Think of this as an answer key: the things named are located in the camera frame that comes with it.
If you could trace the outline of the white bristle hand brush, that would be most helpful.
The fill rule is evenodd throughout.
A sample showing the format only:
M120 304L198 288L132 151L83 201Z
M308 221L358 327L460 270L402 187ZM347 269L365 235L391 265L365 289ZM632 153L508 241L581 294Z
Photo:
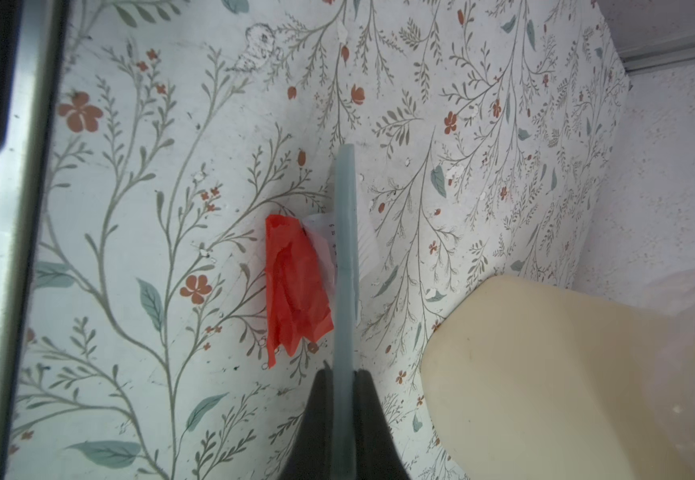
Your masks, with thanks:
M353 144L338 148L334 162L333 210L307 217L305 231L315 248L334 325L330 479L357 478L355 413L355 327L361 323L359 284L377 262L377 236L361 193Z

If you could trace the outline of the red paper scrap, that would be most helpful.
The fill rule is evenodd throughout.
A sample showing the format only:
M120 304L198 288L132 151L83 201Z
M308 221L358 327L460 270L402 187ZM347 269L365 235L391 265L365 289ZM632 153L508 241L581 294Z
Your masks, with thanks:
M333 330L318 255L294 217L265 220L265 298L269 368L279 348L293 356L302 340L317 342Z

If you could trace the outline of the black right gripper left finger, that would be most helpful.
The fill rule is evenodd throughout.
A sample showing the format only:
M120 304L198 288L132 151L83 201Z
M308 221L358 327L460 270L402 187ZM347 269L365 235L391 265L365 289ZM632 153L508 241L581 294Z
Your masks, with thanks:
M279 480L327 480L331 476L332 370L315 375L291 452Z

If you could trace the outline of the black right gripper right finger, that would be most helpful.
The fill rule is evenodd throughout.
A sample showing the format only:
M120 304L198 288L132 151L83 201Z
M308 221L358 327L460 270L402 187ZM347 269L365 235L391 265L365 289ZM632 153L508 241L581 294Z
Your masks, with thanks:
M395 449L375 382L367 370L355 372L353 380L353 427L357 448L357 479L411 479Z

